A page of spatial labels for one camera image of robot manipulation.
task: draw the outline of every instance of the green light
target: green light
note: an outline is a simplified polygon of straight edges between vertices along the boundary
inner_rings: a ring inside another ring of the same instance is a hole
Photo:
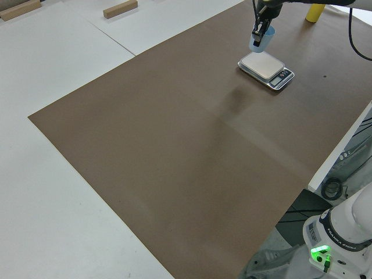
[[[323,246],[320,246],[320,247],[313,248],[310,251],[311,251],[311,253],[317,253],[317,252],[320,252],[320,251],[328,251],[329,249],[330,249],[329,246],[323,245]]]

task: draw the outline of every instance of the scale platform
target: scale platform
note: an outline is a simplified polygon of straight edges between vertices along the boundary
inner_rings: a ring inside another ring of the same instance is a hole
[[[280,90],[295,74],[284,63],[266,52],[251,52],[243,57],[238,66],[244,72],[273,90]]]

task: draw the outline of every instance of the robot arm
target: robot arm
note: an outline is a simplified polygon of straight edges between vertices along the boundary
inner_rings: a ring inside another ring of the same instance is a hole
[[[256,22],[252,31],[254,46],[259,47],[263,35],[270,26],[271,20],[275,19],[280,14],[284,2],[329,4],[372,10],[372,0],[258,0],[257,8],[255,8]]]

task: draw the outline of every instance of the power cord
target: power cord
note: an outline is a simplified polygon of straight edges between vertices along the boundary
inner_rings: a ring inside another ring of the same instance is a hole
[[[361,54],[356,49],[356,47],[355,47],[355,45],[353,43],[353,38],[352,38],[352,35],[351,35],[351,22],[352,22],[352,18],[353,18],[353,8],[350,8],[350,13],[349,13],[349,41],[350,41],[351,47],[354,49],[354,51],[356,52],[356,54],[358,54],[360,57],[364,58],[365,60],[372,61],[372,58],[366,57],[365,55]]]

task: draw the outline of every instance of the wooden block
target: wooden block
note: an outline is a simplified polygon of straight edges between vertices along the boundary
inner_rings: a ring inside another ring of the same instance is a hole
[[[134,8],[137,8],[137,7],[138,7],[137,0],[128,0],[128,1],[125,1],[124,3],[118,4],[114,7],[103,10],[103,16],[107,19],[110,19],[111,17],[128,12],[129,10],[133,10]]]
[[[17,5],[7,10],[0,12],[0,17],[2,20],[7,21],[9,19],[14,19],[20,15],[31,12],[41,7],[40,0],[30,0],[23,4]]]

